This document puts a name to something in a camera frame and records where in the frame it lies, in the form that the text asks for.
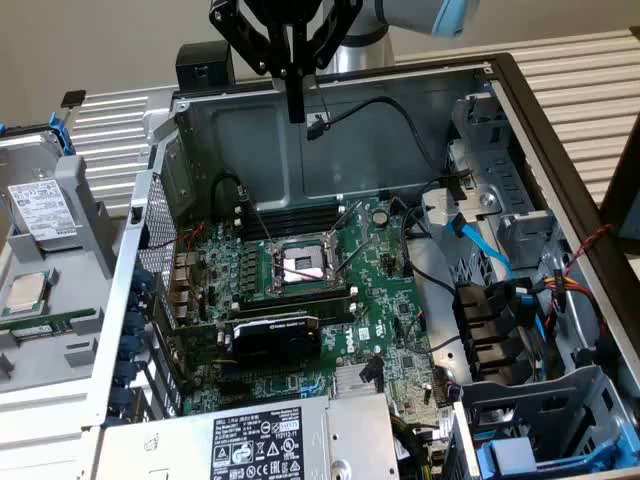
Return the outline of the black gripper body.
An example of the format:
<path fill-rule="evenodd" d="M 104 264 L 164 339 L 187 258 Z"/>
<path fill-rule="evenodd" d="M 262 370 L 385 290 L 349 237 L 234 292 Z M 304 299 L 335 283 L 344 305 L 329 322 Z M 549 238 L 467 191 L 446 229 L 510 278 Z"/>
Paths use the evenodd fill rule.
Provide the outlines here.
<path fill-rule="evenodd" d="M 245 4 L 265 27 L 308 24 L 317 13 L 321 1 L 246 0 Z"/>

